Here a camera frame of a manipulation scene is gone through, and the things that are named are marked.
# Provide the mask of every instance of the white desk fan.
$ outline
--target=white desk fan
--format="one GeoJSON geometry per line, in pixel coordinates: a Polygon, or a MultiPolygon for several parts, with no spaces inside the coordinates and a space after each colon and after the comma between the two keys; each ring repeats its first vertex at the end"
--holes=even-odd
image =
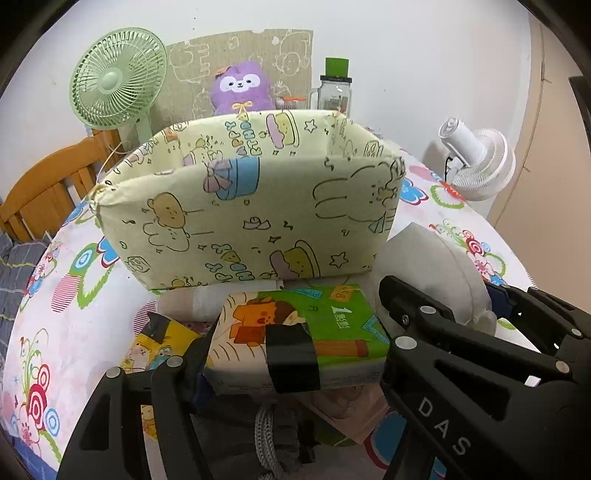
{"type": "Polygon", "coordinates": [[[492,128],[475,132],[449,118],[439,138],[453,157],[446,171],[457,170],[451,184],[466,200],[486,200],[504,189],[515,173],[515,154],[504,135],[492,128]]]}

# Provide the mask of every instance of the gray plaid fabric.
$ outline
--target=gray plaid fabric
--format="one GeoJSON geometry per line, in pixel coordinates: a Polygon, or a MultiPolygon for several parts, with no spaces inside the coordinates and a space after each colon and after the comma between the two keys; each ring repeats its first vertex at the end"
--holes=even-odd
{"type": "Polygon", "coordinates": [[[14,317],[17,315],[29,278],[46,248],[42,242],[14,244],[6,232],[0,232],[0,356],[2,359],[6,358],[14,317]]]}

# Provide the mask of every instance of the bed sheet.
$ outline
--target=bed sheet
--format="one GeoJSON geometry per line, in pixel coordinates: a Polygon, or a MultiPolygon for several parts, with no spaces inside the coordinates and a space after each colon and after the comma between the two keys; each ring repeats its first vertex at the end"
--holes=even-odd
{"type": "MultiPolygon", "coordinates": [[[[390,235],[418,223],[464,250],[483,278],[524,290],[532,286],[483,217],[416,159],[404,160],[407,176],[390,235]]],[[[51,479],[96,384],[121,363],[147,313],[155,311],[157,296],[126,269],[86,202],[65,221],[34,275],[36,287],[25,292],[9,342],[0,421],[34,477],[51,479]]],[[[532,348],[508,323],[499,322],[496,335],[532,348]]],[[[320,447],[319,460],[298,475],[381,478],[401,431],[394,425],[401,421],[390,412],[364,445],[320,447]]]]}

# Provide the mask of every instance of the wooden chair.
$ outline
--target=wooden chair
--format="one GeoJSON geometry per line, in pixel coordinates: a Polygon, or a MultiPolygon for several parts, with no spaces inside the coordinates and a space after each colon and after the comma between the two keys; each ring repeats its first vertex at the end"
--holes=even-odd
{"type": "MultiPolygon", "coordinates": [[[[93,134],[76,145],[52,153],[18,180],[0,205],[0,229],[22,242],[42,238],[45,231],[52,235],[57,233],[74,209],[65,179],[70,178],[78,196],[84,198],[96,183],[93,163],[102,164],[119,144],[117,130],[93,130],[93,134]]],[[[104,170],[109,170],[121,158],[122,155],[113,154],[104,170]]]]}

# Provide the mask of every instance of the purple plush toy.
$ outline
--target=purple plush toy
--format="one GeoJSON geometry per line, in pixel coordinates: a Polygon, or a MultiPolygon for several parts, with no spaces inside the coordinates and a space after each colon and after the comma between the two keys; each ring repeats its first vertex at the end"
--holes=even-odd
{"type": "Polygon", "coordinates": [[[214,115],[238,113],[232,109],[235,103],[252,102],[246,106],[248,111],[274,110],[269,97],[269,78],[255,61],[243,61],[216,77],[210,99],[215,108],[214,115]]]}

